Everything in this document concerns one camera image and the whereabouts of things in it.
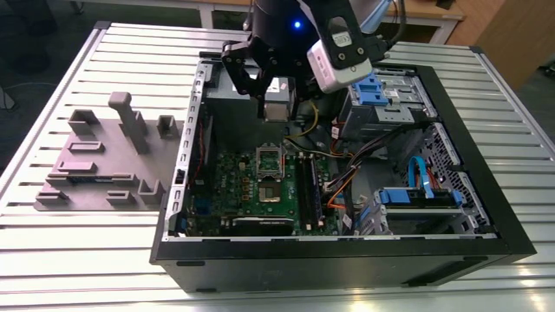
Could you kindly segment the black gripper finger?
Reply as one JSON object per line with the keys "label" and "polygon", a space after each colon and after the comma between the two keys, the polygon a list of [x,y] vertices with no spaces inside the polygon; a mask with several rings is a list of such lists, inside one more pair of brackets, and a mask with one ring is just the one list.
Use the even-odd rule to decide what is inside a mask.
{"label": "black gripper finger", "polygon": [[289,101],[289,110],[290,116],[293,119],[297,118],[299,113],[299,105],[305,101],[321,99],[323,92],[318,86],[315,79],[305,80],[299,77],[289,78],[289,87],[290,87],[290,101]]}
{"label": "black gripper finger", "polygon": [[246,60],[250,57],[250,43],[226,41],[222,46],[220,57],[238,93],[251,97],[251,100],[256,103],[256,116],[263,118],[266,99],[266,92],[263,91],[263,86],[266,86],[264,71],[259,70],[254,79],[246,70]]}

